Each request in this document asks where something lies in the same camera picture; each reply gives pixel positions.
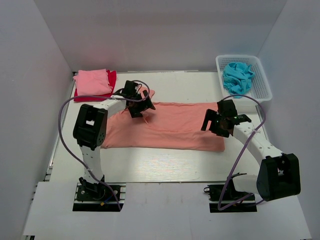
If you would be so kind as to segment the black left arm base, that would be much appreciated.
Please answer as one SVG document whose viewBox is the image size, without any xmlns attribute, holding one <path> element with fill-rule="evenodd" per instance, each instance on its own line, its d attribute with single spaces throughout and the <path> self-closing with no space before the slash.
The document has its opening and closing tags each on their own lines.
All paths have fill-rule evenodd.
<svg viewBox="0 0 320 240">
<path fill-rule="evenodd" d="M 125 203 L 126 185 L 90 183 L 82 177 L 77 183 L 73 212 L 120 212 Z"/>
</svg>

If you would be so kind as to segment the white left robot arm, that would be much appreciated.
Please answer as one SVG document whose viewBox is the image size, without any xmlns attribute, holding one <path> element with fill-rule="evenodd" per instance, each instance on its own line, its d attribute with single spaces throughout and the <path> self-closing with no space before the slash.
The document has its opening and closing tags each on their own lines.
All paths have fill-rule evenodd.
<svg viewBox="0 0 320 240">
<path fill-rule="evenodd" d="M 128 110 L 132 118 L 141 118 L 142 112 L 155 110 L 150 99 L 149 86 L 140 80 L 128 80 L 123 88 L 96 105 L 83 104 L 75 122 L 73 138 L 82 153 L 84 174 L 79 179 L 89 186 L 88 193 L 99 200 L 105 196 L 104 173 L 101 167 L 101 146 L 107 135 L 107 121 L 113 115 Z"/>
</svg>

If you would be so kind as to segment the crumpled blue t-shirt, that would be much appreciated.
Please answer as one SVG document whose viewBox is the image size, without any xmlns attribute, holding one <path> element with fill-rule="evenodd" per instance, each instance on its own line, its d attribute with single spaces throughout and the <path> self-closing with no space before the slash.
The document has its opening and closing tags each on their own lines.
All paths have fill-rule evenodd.
<svg viewBox="0 0 320 240">
<path fill-rule="evenodd" d="M 255 77 L 252 65 L 243 62 L 228 63 L 222 73 L 223 87 L 234 95 L 236 99 L 246 95 L 252 88 L 252 79 Z"/>
</svg>

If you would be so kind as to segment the folded red t-shirt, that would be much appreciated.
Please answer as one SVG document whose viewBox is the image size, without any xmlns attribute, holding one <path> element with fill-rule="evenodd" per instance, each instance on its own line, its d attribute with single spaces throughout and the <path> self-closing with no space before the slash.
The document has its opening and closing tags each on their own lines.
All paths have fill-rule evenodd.
<svg viewBox="0 0 320 240">
<path fill-rule="evenodd" d="M 117 80 L 117 72 L 116 71 L 110 71 L 106 70 L 107 75 L 108 75 L 108 81 L 109 85 L 112 88 L 111 93 L 104 94 L 104 95 L 78 95 L 77 93 L 77 88 L 75 85 L 75 92 L 74 96 L 76 97 L 73 101 L 76 103 L 81 103 L 81 102 L 101 102 L 104 101 L 104 97 L 110 97 L 113 94 L 113 91 L 115 89 L 116 85 L 116 80 Z"/>
</svg>

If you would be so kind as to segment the folded light pink t-shirt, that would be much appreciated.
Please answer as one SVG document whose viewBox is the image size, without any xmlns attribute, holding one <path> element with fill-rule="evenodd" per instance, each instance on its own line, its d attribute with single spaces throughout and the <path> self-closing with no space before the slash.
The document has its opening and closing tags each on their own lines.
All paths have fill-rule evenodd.
<svg viewBox="0 0 320 240">
<path fill-rule="evenodd" d="M 79 70 L 73 79 L 80 96 L 100 96 L 112 92 L 106 69 Z"/>
</svg>

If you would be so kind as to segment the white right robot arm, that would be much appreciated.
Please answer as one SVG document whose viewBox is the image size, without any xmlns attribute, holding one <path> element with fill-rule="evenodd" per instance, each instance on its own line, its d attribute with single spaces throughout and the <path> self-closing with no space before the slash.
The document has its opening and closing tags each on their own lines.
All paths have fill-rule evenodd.
<svg viewBox="0 0 320 240">
<path fill-rule="evenodd" d="M 217 110 L 207 109 L 201 130 L 209 130 L 224 138 L 233 136 L 259 164 L 256 175 L 231 172 L 221 190 L 222 196 L 226 193 L 229 198 L 236 200 L 248 194 L 257 194 L 269 202 L 300 194 L 297 156 L 293 153 L 285 154 L 273 146 L 254 127 L 247 115 L 238 114 L 233 100 L 219 101 Z"/>
</svg>

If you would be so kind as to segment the white plastic basket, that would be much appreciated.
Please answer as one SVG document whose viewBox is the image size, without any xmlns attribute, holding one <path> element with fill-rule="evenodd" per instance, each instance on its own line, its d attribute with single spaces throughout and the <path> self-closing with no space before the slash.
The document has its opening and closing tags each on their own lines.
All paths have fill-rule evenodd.
<svg viewBox="0 0 320 240">
<path fill-rule="evenodd" d="M 225 54 L 218 55 L 215 58 L 215 61 L 223 97 L 231 95 L 230 91 L 224 86 L 225 67 L 230 63 L 243 63 L 247 66 L 251 66 L 250 70 L 254 72 L 254 76 L 251 79 L 251 88 L 245 95 L 256 99 L 260 103 L 267 102 L 272 99 L 272 92 L 266 74 L 260 60 L 256 56 Z"/>
</svg>

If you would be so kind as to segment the salmon orange t-shirt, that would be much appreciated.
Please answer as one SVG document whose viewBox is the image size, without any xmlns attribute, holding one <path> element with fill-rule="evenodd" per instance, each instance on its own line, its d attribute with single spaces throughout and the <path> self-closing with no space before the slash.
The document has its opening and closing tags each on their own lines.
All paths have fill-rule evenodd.
<svg viewBox="0 0 320 240">
<path fill-rule="evenodd" d="M 223 152 L 224 139 L 201 127 L 208 109 L 217 110 L 215 102 L 154 102 L 142 117 L 132 118 L 122 110 L 107 120 L 106 137 L 101 147 L 157 148 Z"/>
</svg>

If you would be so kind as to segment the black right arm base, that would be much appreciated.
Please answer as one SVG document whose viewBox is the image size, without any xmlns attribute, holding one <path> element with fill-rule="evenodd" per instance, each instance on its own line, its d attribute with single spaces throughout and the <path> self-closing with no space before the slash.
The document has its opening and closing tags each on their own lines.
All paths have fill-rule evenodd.
<svg viewBox="0 0 320 240">
<path fill-rule="evenodd" d="M 245 174 L 236 173 L 232 175 L 231 178 L 233 179 L 234 177 L 238 177 L 241 175 L 245 175 Z M 221 207 L 224 207 L 227 204 L 232 203 L 235 200 L 238 200 L 248 195 L 247 192 L 236 191 L 232 179 L 229 181 L 226 187 L 225 193 L 222 198 Z M 207 185 L 203 189 L 203 192 L 209 196 L 210 213 L 255 213 L 257 212 L 257 206 L 255 205 L 256 199 L 254 195 L 251 195 L 242 201 L 238 201 L 232 206 L 224 210 L 218 210 L 218 202 L 219 202 L 223 187 L 224 187 L 224 183 L 214 183 L 214 184 Z"/>
</svg>

